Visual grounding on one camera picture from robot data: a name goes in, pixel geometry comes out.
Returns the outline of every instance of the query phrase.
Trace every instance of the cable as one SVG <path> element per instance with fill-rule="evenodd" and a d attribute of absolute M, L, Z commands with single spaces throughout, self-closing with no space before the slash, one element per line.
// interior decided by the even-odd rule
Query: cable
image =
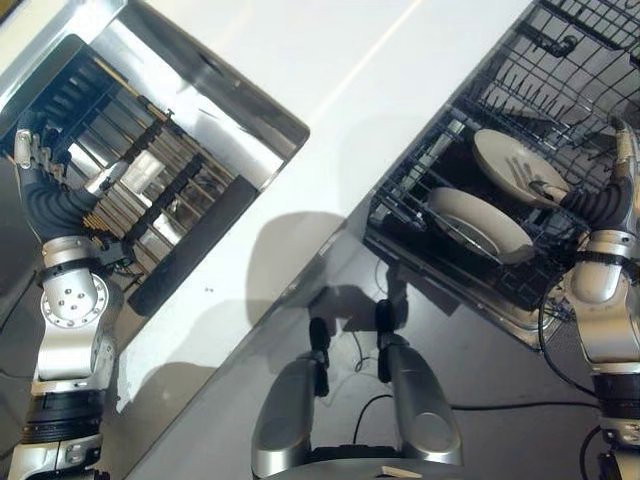
<path fill-rule="evenodd" d="M 3 462 L 13 454 L 13 449 L 20 445 L 20 442 L 16 442 L 12 447 L 9 447 L 4 452 L 0 453 L 0 462 Z"/>
<path fill-rule="evenodd" d="M 380 285 L 380 280 L 378 280 L 378 271 L 379 271 L 380 265 L 382 265 L 381 258 L 379 258 L 378 263 L 376 263 L 376 268 L 373 272 L 373 279 L 375 280 L 376 287 L 378 287 L 378 290 L 380 290 L 380 293 L 384 294 L 384 296 L 386 297 L 388 295 L 387 290 L 385 288 L 382 288 L 382 285 Z"/>
<path fill-rule="evenodd" d="M 551 292 L 551 289 L 553 287 L 555 287 L 556 284 L 560 280 L 562 280 L 562 276 L 563 275 L 564 274 L 560 273 L 560 274 L 555 275 L 551 279 L 551 281 L 549 282 L 549 285 L 547 285 L 547 288 L 544 291 L 544 294 L 542 295 L 542 302 L 540 303 L 540 307 L 538 307 L 538 342 L 540 343 L 540 351 L 542 352 L 542 356 L 544 357 L 545 361 L 547 362 L 547 365 L 549 365 L 549 368 L 562 381 L 568 383 L 569 385 L 571 385 L 572 387 L 574 387 L 577 390 L 581 391 L 582 393 L 586 393 L 587 395 L 589 395 L 591 397 L 595 397 L 596 396 L 595 392 L 593 392 L 592 390 L 589 390 L 587 387 L 584 387 L 584 386 L 580 385 L 578 382 L 576 382 L 575 380 L 572 380 L 567 375 L 565 375 L 558 368 L 558 366 L 553 362 L 553 360 L 551 359 L 551 356 L 549 355 L 549 352 L 547 351 L 547 344 L 546 344 L 546 341 L 544 339 L 544 331 L 543 331 L 543 327 L 544 327 L 544 306 L 547 304 L 547 299 L 549 297 L 549 293 Z"/>
<path fill-rule="evenodd" d="M 7 373 L 0 368 L 0 377 L 8 378 L 9 380 L 33 380 L 33 375 L 31 376 L 21 376 L 21 375 L 12 375 L 11 373 Z"/>
<path fill-rule="evenodd" d="M 589 444 L 593 437 L 595 437 L 598 432 L 600 432 L 600 427 L 594 427 L 591 429 L 587 436 L 584 437 L 582 441 L 582 446 L 580 447 L 580 475 L 582 476 L 582 480 L 589 480 L 589 476 L 587 475 L 587 449 L 589 448 Z"/>
<path fill-rule="evenodd" d="M 367 408 L 369 408 L 369 406 L 373 402 L 376 402 L 377 400 L 380 400 L 381 398 L 393 398 L 393 395 L 390 395 L 388 393 L 387 394 L 383 394 L 383 395 L 377 395 L 377 396 L 371 398 L 367 403 L 365 403 L 364 407 L 362 407 L 362 410 L 360 411 L 360 415 L 358 416 L 358 421 L 356 422 L 356 428 L 355 428 L 355 430 L 353 432 L 352 443 L 354 445 L 356 444 L 356 441 L 358 439 L 358 431 L 360 430 L 360 424 L 362 423 L 362 418 L 364 417 L 364 414 L 365 414 Z M 521 408 L 535 408 L 535 407 L 546 407 L 546 406 L 549 406 L 549 407 L 587 407 L 587 408 L 594 408 L 596 410 L 600 409 L 600 407 L 598 405 L 595 405 L 593 403 L 548 400 L 548 401 L 527 402 L 527 403 L 505 403 L 505 404 L 502 404 L 502 405 L 458 405 L 458 404 L 451 404 L 451 410 L 458 410 L 458 411 L 463 411 L 463 412 L 490 412 L 490 411 L 496 411 L 496 410 L 516 410 L 516 409 L 521 409 Z"/>
<path fill-rule="evenodd" d="M 364 362 L 366 360 L 371 360 L 372 358 L 368 356 L 365 357 L 362 353 L 362 346 L 360 345 L 360 340 L 358 340 L 358 336 L 355 334 L 355 332 L 351 332 L 351 335 L 353 336 L 353 340 L 356 342 L 356 347 L 358 347 L 358 356 L 360 357 L 360 359 L 356 363 L 354 370 L 356 373 L 360 373 L 362 367 L 364 366 Z"/>
<path fill-rule="evenodd" d="M 367 408 L 369 408 L 369 405 L 371 405 L 373 402 L 380 400 L 381 398 L 393 398 L 393 395 L 389 395 L 388 393 L 385 393 L 383 395 L 378 395 L 373 397 L 371 400 L 369 400 L 367 403 L 365 403 L 364 407 L 362 407 L 362 410 L 360 411 L 360 416 L 358 417 L 358 422 L 356 423 L 356 429 L 353 431 L 353 440 L 352 440 L 352 444 L 355 445 L 356 441 L 358 440 L 358 430 L 360 430 L 360 423 L 362 422 L 362 417 L 364 417 L 364 412 L 367 411 Z"/>
<path fill-rule="evenodd" d="M 563 402 L 563 401 L 548 401 L 548 402 L 529 402 L 529 403 L 505 403 L 504 405 L 457 405 L 451 404 L 451 410 L 460 410 L 463 412 L 490 412 L 494 410 L 516 410 L 519 408 L 533 408 L 533 407 L 545 407 L 545 406 L 558 406 L 558 407 L 588 407 L 600 410 L 600 407 L 594 403 L 587 402 Z"/>
<path fill-rule="evenodd" d="M 9 309 L 9 312 L 4 316 L 4 318 L 2 319 L 2 321 L 0 322 L 0 333 L 4 330 L 4 327 L 6 325 L 6 322 L 9 320 L 9 318 L 11 317 L 11 315 L 13 315 L 13 312 L 15 311 L 16 307 L 18 306 L 18 304 L 22 301 L 22 298 L 25 296 L 25 294 L 27 293 L 27 290 L 29 290 L 29 287 L 31 287 L 31 284 L 33 283 L 33 281 L 35 280 L 37 275 L 37 272 L 34 270 L 33 273 L 31 274 L 31 278 L 29 278 L 29 281 L 27 282 L 27 284 L 25 285 L 25 287 L 22 289 L 22 291 L 20 292 L 20 295 L 18 295 L 18 298 L 16 299 L 15 302 L 13 302 L 13 305 L 11 305 L 11 308 Z"/>

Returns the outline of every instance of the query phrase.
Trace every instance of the drying rack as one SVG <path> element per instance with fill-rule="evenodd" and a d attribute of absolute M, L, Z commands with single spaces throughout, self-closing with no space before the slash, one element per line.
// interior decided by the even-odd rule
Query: drying rack
<path fill-rule="evenodd" d="M 539 153 L 573 187 L 598 190 L 607 183 L 616 154 L 608 123 L 612 113 L 640 128 L 640 1 L 535 2 L 379 186 L 371 204 L 369 245 L 380 252 L 389 218 L 396 230 L 400 225 L 404 238 L 430 233 L 442 239 L 443 229 L 453 230 L 475 254 L 461 247 L 456 258 L 443 263 L 439 252 L 430 256 L 413 242 L 404 245 L 409 254 L 400 255 L 401 260 L 425 260 L 436 265 L 441 277 L 480 262 L 475 274 L 465 274 L 475 275 L 473 288 L 497 289 L 518 307 L 534 310 L 551 279 L 571 268 L 586 225 L 562 209 L 514 205 L 518 202 L 487 182 L 460 182 L 447 165 L 450 153 L 470 155 L 473 133 L 491 128 Z M 534 259 L 503 265 L 430 210 L 425 203 L 429 192 L 443 186 L 467 190 L 509 214 L 533 239 Z M 490 271 L 489 279 L 478 273 L 484 271 Z M 467 280 L 454 283 L 464 289 Z M 550 320 L 572 318 L 566 302 L 552 305 Z"/>

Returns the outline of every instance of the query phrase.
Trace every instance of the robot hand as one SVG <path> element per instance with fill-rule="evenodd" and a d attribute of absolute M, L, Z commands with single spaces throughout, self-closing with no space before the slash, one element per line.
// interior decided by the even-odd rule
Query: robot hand
<path fill-rule="evenodd" d="M 24 214 L 36 236 L 48 240 L 84 235 L 82 220 L 98 200 L 127 171 L 126 162 L 116 162 L 83 188 L 65 191 L 55 180 L 59 168 L 52 167 L 52 151 L 57 143 L 57 131 L 46 129 L 46 118 L 25 113 L 18 122 L 14 157 Z M 66 165 L 70 155 L 64 151 L 53 157 L 56 165 Z"/>
<path fill-rule="evenodd" d="M 600 456 L 603 477 L 635 480 L 640 475 L 640 296 L 632 260 L 640 217 L 640 149 L 633 129 L 613 118 L 617 159 L 609 184 L 597 193 L 532 188 L 554 198 L 591 227 L 584 251 L 565 276 L 584 355 L 592 368 L 601 408 L 600 427 L 611 445 Z"/>
<path fill-rule="evenodd" d="M 19 121 L 14 157 L 25 216 L 43 243 L 45 333 L 31 385 L 31 405 L 21 444 L 13 452 L 9 480 L 107 479 L 88 469 L 100 458 L 99 433 L 105 391 L 115 360 L 111 325 L 122 292 L 101 278 L 100 251 L 86 236 L 83 217 L 125 173 L 117 162 L 76 190 L 57 181 L 52 162 L 56 133 L 39 114 Z"/>

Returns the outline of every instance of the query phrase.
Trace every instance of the black dish rack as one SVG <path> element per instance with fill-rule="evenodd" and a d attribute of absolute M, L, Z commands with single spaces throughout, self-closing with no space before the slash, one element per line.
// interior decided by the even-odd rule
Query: black dish rack
<path fill-rule="evenodd" d="M 473 135 L 501 131 L 539 153 L 572 186 L 594 191 L 608 181 L 615 158 L 610 114 L 640 128 L 640 1 L 535 2 L 380 185 L 367 244 L 384 256 L 389 249 L 382 244 L 391 240 L 440 278 L 463 288 L 483 285 L 535 311 L 551 279 L 571 268 L 588 229 L 562 209 L 534 209 L 497 188 L 475 162 Z M 535 257 L 501 264 L 428 208 L 437 187 L 464 190 L 507 213 L 534 240 Z M 443 226 L 472 248 L 453 241 Z M 409 255 L 398 256 L 415 266 Z M 551 316 L 568 320 L 570 307 L 558 301 Z"/>

